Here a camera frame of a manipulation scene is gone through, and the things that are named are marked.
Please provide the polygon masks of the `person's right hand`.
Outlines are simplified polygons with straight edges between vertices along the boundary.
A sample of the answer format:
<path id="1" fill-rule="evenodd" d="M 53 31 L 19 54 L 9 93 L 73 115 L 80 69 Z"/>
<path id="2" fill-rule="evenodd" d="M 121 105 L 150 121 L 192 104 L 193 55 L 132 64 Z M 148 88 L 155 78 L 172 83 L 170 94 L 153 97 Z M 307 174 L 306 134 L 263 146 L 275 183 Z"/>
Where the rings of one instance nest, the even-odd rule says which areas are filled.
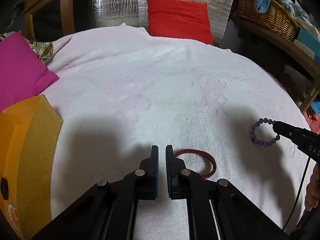
<path id="1" fill-rule="evenodd" d="M 319 204 L 320 199 L 320 185 L 319 185 L 319 164 L 315 164 L 313 168 L 312 175 L 310 177 L 310 182 L 306 187 L 305 195 L 305 208 L 311 211 L 316 208 Z"/>

